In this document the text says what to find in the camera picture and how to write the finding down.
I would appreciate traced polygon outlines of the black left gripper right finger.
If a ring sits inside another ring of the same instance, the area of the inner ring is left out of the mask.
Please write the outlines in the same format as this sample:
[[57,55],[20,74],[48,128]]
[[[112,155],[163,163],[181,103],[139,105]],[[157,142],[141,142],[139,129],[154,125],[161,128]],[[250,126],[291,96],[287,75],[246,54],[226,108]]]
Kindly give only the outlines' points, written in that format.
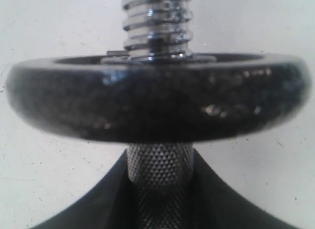
[[193,152],[191,181],[192,229],[294,229],[283,220],[257,207],[228,186]]

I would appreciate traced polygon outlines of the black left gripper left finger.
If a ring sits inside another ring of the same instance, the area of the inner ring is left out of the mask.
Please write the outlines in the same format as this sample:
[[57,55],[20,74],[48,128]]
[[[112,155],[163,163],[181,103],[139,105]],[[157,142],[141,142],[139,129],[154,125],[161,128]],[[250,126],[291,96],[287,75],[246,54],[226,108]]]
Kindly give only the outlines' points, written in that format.
[[126,155],[82,198],[35,229],[125,229],[129,182]]

